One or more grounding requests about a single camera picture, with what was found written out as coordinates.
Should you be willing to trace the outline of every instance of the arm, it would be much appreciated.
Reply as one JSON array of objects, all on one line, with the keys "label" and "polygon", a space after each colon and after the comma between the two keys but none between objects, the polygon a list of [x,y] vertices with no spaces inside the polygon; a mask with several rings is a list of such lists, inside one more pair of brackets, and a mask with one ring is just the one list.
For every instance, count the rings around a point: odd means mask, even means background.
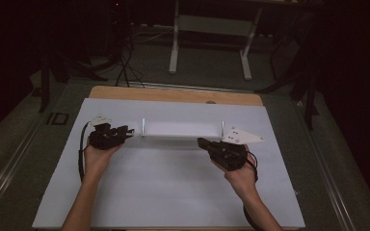
[{"label": "arm", "polygon": [[[248,159],[255,164],[251,155],[248,155]],[[227,171],[218,164],[213,164],[224,171],[225,179],[242,199],[251,220],[257,226],[263,230],[282,230],[257,192],[254,171],[250,165],[245,163],[240,169]]]},{"label": "arm", "polygon": [[119,148],[120,146],[113,147],[109,150],[99,150],[90,145],[86,148],[84,153],[86,174],[79,193],[62,226],[62,231],[90,230],[98,183],[111,157]]}]

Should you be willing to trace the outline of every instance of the hand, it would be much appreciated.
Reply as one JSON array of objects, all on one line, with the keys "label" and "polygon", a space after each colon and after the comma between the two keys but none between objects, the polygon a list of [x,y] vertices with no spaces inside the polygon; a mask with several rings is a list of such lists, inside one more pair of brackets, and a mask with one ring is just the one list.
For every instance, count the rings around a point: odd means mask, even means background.
[{"label": "hand", "polygon": [[[248,160],[252,164],[256,164],[255,160],[250,154],[248,154]],[[253,168],[248,163],[245,163],[242,168],[233,171],[226,170],[214,161],[212,161],[212,163],[225,173],[225,179],[230,183],[233,190],[235,190],[236,194],[242,200],[245,199],[247,195],[257,192],[255,186],[255,173]]]},{"label": "hand", "polygon": [[94,177],[95,179],[100,179],[104,170],[107,168],[108,164],[114,153],[116,153],[121,148],[121,145],[112,147],[108,150],[100,150],[90,145],[88,140],[88,146],[84,151],[85,155],[85,178]]}]

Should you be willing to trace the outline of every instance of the wooden edge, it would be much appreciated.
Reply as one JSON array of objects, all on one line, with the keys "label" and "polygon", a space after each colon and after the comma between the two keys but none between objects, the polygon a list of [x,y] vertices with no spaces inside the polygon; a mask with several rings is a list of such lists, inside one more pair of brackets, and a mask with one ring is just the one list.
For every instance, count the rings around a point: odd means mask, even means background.
[{"label": "wooden edge", "polygon": [[[283,228],[283,230],[289,231],[289,230],[298,230],[299,228]],[[194,227],[186,227],[186,228],[180,228],[180,229],[172,229],[172,228],[123,228],[123,229],[111,229],[111,231],[118,231],[118,230],[124,230],[124,231],[251,231],[254,229],[250,227],[234,227],[234,228],[217,228],[217,227],[205,227],[205,228],[194,228]]]},{"label": "wooden edge", "polygon": [[207,90],[166,90],[95,86],[89,98],[148,100],[184,103],[217,103],[263,106],[259,95],[249,93],[216,92]]}]

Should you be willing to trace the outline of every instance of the wire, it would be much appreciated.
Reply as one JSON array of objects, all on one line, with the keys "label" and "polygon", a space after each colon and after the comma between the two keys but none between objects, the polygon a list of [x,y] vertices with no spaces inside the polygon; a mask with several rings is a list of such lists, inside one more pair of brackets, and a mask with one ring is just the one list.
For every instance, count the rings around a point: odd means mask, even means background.
[{"label": "wire", "polygon": [[[121,77],[121,74],[123,72],[124,73],[124,77],[125,77],[125,82],[127,83],[127,87],[130,87],[129,79],[127,78],[127,73],[126,73],[126,68],[128,67],[128,68],[130,68],[130,70],[133,73],[133,75],[136,78],[136,80],[138,80],[140,82],[140,84],[143,86],[143,88],[145,88],[144,83],[141,81],[141,79],[143,78],[144,74],[142,72],[140,72],[140,71],[135,70],[134,68],[132,68],[132,66],[129,63],[129,61],[131,60],[131,56],[132,56],[132,50],[131,50],[131,48],[128,45],[124,44],[124,46],[128,49],[129,54],[128,54],[128,58],[127,59],[125,59],[123,56],[121,56],[122,69],[119,72],[119,77],[117,78],[117,81],[116,81],[115,86],[117,87],[119,85],[119,78]],[[138,73],[141,74],[141,78],[139,78],[137,76],[137,74],[135,73],[135,71],[137,71]]]},{"label": "wire", "polygon": [[246,162],[253,168],[255,168],[256,166],[250,161],[250,160],[246,160]]},{"label": "wire", "polygon": [[249,154],[251,154],[251,156],[254,158],[254,162],[255,162],[255,165],[254,165],[254,167],[257,167],[257,165],[258,165],[258,162],[257,162],[257,158],[256,158],[256,156],[254,156],[254,154],[253,153],[251,153],[250,151],[247,151]]},{"label": "wire", "polygon": [[87,126],[89,125],[89,123],[87,122],[84,127],[83,127],[83,130],[82,130],[82,135],[80,137],[80,149],[79,149],[79,160],[78,160],[78,165],[79,165],[79,174],[80,174],[80,180],[83,181],[83,178],[84,178],[84,167],[83,167],[83,162],[84,162],[84,150],[86,148],[83,149],[83,140],[84,140],[84,134],[86,132],[86,128]]},{"label": "wire", "polygon": [[133,35],[133,38],[137,35],[155,35],[160,34],[161,32],[137,32]]},{"label": "wire", "polygon": [[[154,37],[147,38],[147,39],[140,40],[140,41],[134,41],[134,42],[135,42],[135,43],[144,43],[144,42],[148,42],[148,41],[151,41],[151,40],[153,40],[153,39],[157,39],[157,38],[159,38],[159,37],[162,37],[163,35],[165,35],[165,34],[167,34],[167,33],[171,32],[171,31],[173,31],[173,29],[170,29],[170,30],[168,30],[168,31],[166,31],[166,32],[163,32],[163,33],[161,33],[161,34],[159,34],[159,35],[156,35],[156,36],[154,36]],[[140,32],[140,33],[137,33],[137,34],[136,34],[136,36],[137,36],[137,35],[139,35],[139,34],[148,34],[148,33],[146,33],[146,32]]]}]

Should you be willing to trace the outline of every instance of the metal frame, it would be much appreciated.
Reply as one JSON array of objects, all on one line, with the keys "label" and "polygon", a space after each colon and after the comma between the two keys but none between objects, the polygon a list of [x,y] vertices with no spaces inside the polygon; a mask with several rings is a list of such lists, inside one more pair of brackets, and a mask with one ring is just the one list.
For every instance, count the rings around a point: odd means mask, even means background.
[{"label": "metal frame", "polygon": [[245,47],[240,50],[240,58],[245,80],[250,81],[251,68],[249,66],[248,54],[251,49],[251,43],[256,32],[257,24],[262,13],[262,7],[258,8],[252,22],[244,20],[231,20],[212,17],[201,17],[183,15],[179,13],[179,0],[175,1],[175,17],[173,20],[173,44],[171,52],[171,62],[169,73],[175,74],[178,61],[178,33],[179,30],[215,33],[233,36],[246,36]]},{"label": "metal frame", "polygon": [[11,184],[13,177],[16,174],[17,170],[19,169],[20,165],[22,165],[23,160],[26,158],[29,147],[33,142],[34,137],[37,134],[39,128],[45,123],[45,121],[49,117],[50,112],[56,105],[57,100],[61,97],[64,89],[65,86],[60,85],[56,86],[56,88],[53,90],[52,100],[48,102],[46,110],[43,113],[38,114],[32,126],[29,128],[27,134],[20,142],[16,151],[13,153],[11,159],[0,171],[0,199],[2,195],[5,193],[8,186]]},{"label": "metal frame", "polygon": [[297,113],[297,117],[299,118],[300,124],[307,136],[307,141],[311,144],[311,147],[314,150],[316,164],[321,173],[321,178],[323,183],[326,187],[327,194],[329,195],[331,205],[335,211],[337,216],[338,222],[341,225],[342,230],[356,230],[354,223],[348,213],[347,206],[344,203],[342,198],[341,192],[338,189],[334,178],[330,172],[329,165],[327,164],[326,159],[324,158],[323,151],[321,150],[318,142],[313,134],[313,132],[309,131],[307,125],[304,120],[304,112],[303,112],[303,104],[301,101],[296,102],[292,101],[293,107]]}]

